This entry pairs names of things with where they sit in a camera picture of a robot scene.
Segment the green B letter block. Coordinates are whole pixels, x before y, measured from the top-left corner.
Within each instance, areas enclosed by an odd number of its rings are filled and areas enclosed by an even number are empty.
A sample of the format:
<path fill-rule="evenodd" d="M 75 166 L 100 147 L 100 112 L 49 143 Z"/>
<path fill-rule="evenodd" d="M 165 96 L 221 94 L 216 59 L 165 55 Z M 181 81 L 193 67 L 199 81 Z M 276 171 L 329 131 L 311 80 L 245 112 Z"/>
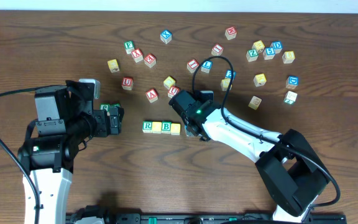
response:
<path fill-rule="evenodd" d="M 171 125 L 172 123 L 169 121 L 162 122 L 162 133 L 163 134 L 170 134 L 171 133 Z"/>

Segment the yellow O letter block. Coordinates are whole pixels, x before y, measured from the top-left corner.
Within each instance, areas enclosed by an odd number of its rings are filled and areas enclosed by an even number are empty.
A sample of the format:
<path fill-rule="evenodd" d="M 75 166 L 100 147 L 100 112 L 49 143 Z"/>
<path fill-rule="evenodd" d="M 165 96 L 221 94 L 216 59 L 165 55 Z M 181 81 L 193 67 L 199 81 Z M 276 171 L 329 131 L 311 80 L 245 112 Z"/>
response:
<path fill-rule="evenodd" d="M 162 122 L 160 122 L 160 121 L 152 122 L 152 133 L 155 133 L 155 134 L 162 133 Z"/>

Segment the green R letter block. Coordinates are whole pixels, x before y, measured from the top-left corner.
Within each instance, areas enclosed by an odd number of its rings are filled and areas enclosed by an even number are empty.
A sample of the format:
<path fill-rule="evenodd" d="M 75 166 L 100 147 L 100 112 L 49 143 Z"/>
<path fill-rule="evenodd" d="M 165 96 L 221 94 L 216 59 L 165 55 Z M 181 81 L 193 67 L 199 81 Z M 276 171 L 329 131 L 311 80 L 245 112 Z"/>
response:
<path fill-rule="evenodd" d="M 142 131 L 144 133 L 151 133 L 152 132 L 152 122 L 151 121 L 144 121 L 142 123 Z"/>

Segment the blue T letter block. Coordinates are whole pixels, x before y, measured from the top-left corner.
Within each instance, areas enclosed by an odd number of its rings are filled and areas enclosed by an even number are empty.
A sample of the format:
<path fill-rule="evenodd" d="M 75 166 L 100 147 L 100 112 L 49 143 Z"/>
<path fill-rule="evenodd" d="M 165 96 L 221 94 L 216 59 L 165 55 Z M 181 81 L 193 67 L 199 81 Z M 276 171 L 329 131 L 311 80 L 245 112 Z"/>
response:
<path fill-rule="evenodd" d="M 192 136 L 192 133 L 188 130 L 188 126 L 185 126 L 185 131 L 186 131 L 186 135 L 188 137 L 191 137 Z"/>

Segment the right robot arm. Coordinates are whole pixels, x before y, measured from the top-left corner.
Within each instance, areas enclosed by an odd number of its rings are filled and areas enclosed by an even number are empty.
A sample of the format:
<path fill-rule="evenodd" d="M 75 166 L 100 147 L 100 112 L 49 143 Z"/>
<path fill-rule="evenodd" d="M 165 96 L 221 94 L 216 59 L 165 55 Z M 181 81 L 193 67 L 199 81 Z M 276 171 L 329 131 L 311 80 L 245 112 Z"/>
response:
<path fill-rule="evenodd" d="M 231 114 L 213 100 L 212 91 L 182 90 L 169 105 L 189 135 L 228 145 L 249 158 L 274 202 L 275 221 L 301 223 L 329 184 L 328 172 L 305 137 L 293 129 L 267 131 Z"/>

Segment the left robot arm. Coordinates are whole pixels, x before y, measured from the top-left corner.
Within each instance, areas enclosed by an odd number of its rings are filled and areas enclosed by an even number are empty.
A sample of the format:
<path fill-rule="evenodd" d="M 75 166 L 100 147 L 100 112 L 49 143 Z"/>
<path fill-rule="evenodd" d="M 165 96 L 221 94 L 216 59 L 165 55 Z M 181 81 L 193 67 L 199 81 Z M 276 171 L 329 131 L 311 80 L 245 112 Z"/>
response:
<path fill-rule="evenodd" d="M 83 78 L 35 92 L 37 120 L 31 122 L 18 158 L 26 176 L 25 223 L 66 223 L 74 159 L 92 138 L 118 135 L 124 109 L 93 108 L 100 82 Z"/>

